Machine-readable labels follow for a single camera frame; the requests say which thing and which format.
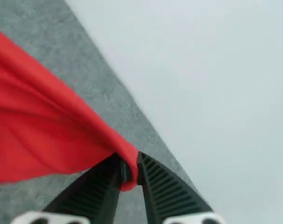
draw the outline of red cloth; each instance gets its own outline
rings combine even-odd
[[[0,32],[0,183],[91,168],[117,152],[137,182],[137,149]]]

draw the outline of gray concrete surface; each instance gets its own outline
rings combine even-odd
[[[65,81],[140,151],[191,184],[63,0],[0,0],[0,30]],[[28,210],[42,209],[79,175],[1,184],[0,224]],[[141,188],[121,193],[114,223],[147,223]]]

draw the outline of black plastic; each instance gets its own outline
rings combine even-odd
[[[195,189],[152,157],[139,152],[137,165],[137,183],[143,188],[148,224],[212,211]],[[84,216],[91,224],[112,224],[120,185],[131,179],[130,167],[113,154],[73,182],[44,211]]]
[[[138,169],[148,224],[161,224],[172,216],[212,211],[196,191],[152,157],[139,152]]]
[[[112,224],[120,193],[121,159],[114,154],[91,168],[44,211],[87,217],[91,224]]]

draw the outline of red fabric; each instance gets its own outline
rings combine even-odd
[[[0,183],[91,168],[117,152],[137,182],[137,149],[0,33]]]

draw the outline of gray surface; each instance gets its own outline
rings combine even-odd
[[[0,30],[64,80],[140,151],[191,184],[64,1],[0,0]],[[78,176],[0,185],[0,224],[27,210],[42,209]],[[121,193],[114,223],[147,223],[140,187]]]

